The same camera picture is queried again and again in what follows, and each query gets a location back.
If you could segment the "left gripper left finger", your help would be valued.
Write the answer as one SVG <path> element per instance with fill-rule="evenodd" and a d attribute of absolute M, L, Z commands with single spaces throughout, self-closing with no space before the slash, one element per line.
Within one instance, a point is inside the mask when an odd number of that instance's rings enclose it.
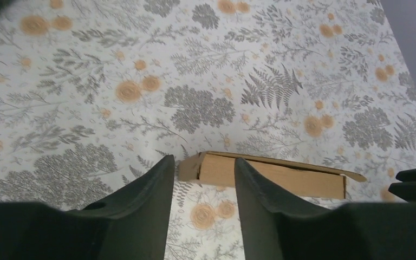
<path fill-rule="evenodd" d="M 163 259 L 175 159 L 166 155 L 147 173 L 82 210 L 72 210 L 86 242 L 68 259 Z"/>

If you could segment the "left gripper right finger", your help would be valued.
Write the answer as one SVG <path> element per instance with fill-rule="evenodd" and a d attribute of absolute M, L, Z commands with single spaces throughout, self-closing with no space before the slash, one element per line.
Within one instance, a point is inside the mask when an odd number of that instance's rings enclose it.
<path fill-rule="evenodd" d="M 329 210 L 260 174 L 245 159 L 234 163 L 246 259 L 323 259 L 311 218 Z"/>

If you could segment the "brown cardboard paper box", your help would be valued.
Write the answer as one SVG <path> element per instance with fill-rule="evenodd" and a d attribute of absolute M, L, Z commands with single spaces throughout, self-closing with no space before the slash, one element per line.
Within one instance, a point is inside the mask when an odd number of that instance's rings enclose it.
<path fill-rule="evenodd" d="M 345 199 L 347 178 L 359 183 L 367 181 L 361 174 L 336 168 L 215 151 L 200 152 L 181 161 L 178 180 L 234 187 L 237 158 L 245 159 L 267 179 L 298 196 Z"/>

